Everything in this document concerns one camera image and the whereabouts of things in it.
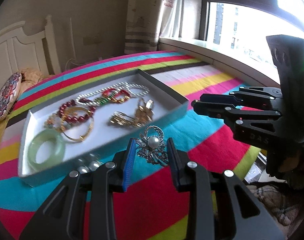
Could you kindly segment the colourful striped blanket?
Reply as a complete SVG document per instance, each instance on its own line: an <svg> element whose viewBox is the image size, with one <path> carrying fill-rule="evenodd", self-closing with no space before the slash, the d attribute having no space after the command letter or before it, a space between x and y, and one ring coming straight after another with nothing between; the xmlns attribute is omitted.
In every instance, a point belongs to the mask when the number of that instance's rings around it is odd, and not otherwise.
<svg viewBox="0 0 304 240"><path fill-rule="evenodd" d="M19 98L9 122L0 130L0 221L18 238L35 211L58 185L52 181L29 187L18 177L18 150L27 110L47 99L105 77L140 69L153 75L188 100L204 93L228 94L244 85L192 56L170 51L125 55L90 63L46 79ZM175 146L210 171L232 170L244 178L259 149L232 137L219 119L199 116L192 109L164 129ZM170 169L136 158L128 190L114 197L118 239L184 239L188 194L178 193Z"/></svg>

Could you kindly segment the large gold safety pin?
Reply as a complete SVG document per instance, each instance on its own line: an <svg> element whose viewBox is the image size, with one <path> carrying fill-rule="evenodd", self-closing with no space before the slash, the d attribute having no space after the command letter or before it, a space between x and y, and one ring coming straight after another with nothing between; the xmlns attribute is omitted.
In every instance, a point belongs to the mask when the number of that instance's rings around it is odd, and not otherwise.
<svg viewBox="0 0 304 240"><path fill-rule="evenodd" d="M114 125L119 125L119 126L132 126L132 127L142 127L144 126L144 123L139 121L138 118L134 118L132 116L129 116L123 112L116 111L114 112L110 119L109 122Z"/></svg>

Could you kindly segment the green jade bangle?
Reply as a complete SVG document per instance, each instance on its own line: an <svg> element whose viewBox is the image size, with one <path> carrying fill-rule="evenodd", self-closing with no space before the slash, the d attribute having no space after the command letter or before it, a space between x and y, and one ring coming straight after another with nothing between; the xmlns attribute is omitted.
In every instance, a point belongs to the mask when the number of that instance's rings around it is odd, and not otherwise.
<svg viewBox="0 0 304 240"><path fill-rule="evenodd" d="M54 129L38 133L27 148L27 161L35 171L42 171L63 161L66 144L62 135Z"/></svg>

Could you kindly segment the white window sill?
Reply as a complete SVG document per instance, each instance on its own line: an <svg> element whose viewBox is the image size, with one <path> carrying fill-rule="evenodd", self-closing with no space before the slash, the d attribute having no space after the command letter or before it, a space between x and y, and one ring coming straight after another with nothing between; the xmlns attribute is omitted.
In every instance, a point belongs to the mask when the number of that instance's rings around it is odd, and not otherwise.
<svg viewBox="0 0 304 240"><path fill-rule="evenodd" d="M191 55L249 85L280 87L279 75L273 64L258 62L233 49L223 49L197 39L160 37L159 50L174 50Z"/></svg>

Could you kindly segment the window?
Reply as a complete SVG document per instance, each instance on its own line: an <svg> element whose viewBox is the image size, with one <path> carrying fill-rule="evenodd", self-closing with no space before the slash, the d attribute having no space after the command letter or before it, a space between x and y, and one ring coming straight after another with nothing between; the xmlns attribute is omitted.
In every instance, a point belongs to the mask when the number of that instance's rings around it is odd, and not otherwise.
<svg viewBox="0 0 304 240"><path fill-rule="evenodd" d="M304 0L202 0L199 39L275 82L266 37L278 34L304 39Z"/></svg>

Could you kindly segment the white shallow jewelry box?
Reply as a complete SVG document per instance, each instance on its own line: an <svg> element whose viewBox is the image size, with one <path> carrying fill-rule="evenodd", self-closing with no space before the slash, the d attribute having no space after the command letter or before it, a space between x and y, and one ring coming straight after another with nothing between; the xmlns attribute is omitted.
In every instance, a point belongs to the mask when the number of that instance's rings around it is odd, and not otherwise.
<svg viewBox="0 0 304 240"><path fill-rule="evenodd" d="M144 100L152 100L153 119L151 125L161 128L183 117L187 112L186 97L168 87L165 83L142 70L132 70L129 73L117 74L88 85L72 89L62 95L32 107L27 113L21 137L18 158L18 176L30 186L38 186L65 176L69 171L81 166L88 166L95 160L101 160L125 148L132 137L138 137L144 129L141 127L121 127L109 122L111 115L120 111L133 115L138 106L138 98L125 103L108 103L99 107L93 120L69 129L62 136L65 143L63 158L47 168L34 168L28 163L28 148L34 137L45 129L44 122L55 113L60 106L77 96L92 93L117 83L136 83L149 89Z"/></svg>

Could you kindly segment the round patterned cushion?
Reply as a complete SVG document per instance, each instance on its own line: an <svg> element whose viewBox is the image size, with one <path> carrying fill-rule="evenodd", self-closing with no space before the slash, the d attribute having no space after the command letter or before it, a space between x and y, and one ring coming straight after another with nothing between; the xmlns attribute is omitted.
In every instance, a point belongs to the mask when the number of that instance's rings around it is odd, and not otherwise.
<svg viewBox="0 0 304 240"><path fill-rule="evenodd" d="M12 74L0 90L0 121L8 115L11 107L18 98L21 88L22 74Z"/></svg>

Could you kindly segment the white patterned curtain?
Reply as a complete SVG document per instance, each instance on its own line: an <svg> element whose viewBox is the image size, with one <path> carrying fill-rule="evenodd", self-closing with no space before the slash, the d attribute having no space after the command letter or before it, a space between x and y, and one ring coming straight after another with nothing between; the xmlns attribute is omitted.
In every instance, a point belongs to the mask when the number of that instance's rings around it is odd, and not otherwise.
<svg viewBox="0 0 304 240"><path fill-rule="evenodd" d="M202 0L128 0L125 54L156 51L160 37L198 38Z"/></svg>

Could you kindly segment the gold bangle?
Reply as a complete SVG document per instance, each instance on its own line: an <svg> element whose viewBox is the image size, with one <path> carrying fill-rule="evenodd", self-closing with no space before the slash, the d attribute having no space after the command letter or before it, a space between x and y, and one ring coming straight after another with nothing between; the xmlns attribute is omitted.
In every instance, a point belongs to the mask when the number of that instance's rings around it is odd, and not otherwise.
<svg viewBox="0 0 304 240"><path fill-rule="evenodd" d="M60 131L70 141L83 142L94 128L94 113L94 107L85 108L80 106L70 106L60 110ZM66 131L69 129L79 127L88 121L90 121L90 123L87 131L83 135L79 135L78 138L72 138L66 134Z"/></svg>

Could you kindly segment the white bed headboard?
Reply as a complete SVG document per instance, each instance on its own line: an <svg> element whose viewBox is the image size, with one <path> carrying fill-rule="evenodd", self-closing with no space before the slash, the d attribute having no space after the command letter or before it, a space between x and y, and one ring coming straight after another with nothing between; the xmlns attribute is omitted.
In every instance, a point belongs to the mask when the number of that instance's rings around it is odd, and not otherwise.
<svg viewBox="0 0 304 240"><path fill-rule="evenodd" d="M26 35L24 25L20 21L0 31L0 82L24 68L43 75L61 72L52 16L46 16L44 29L34 35Z"/></svg>

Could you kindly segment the pearl earrings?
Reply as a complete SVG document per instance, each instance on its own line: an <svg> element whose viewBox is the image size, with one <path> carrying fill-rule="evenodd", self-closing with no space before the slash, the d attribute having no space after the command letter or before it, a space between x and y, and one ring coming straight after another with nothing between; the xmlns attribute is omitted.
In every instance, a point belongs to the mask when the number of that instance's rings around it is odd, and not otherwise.
<svg viewBox="0 0 304 240"><path fill-rule="evenodd" d="M102 165L102 162L100 161L98 154L90 153L86 156L77 158L75 164L76 170L79 173L84 174L94 172Z"/></svg>

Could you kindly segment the silver pearl brooch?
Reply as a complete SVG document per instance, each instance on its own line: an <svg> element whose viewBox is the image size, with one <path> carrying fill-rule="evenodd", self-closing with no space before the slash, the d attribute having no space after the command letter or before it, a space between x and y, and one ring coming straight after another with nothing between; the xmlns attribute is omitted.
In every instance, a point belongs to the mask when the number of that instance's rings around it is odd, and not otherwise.
<svg viewBox="0 0 304 240"><path fill-rule="evenodd" d="M152 165L168 166L168 155L164 132L158 126L148 126L143 134L135 139L137 155Z"/></svg>

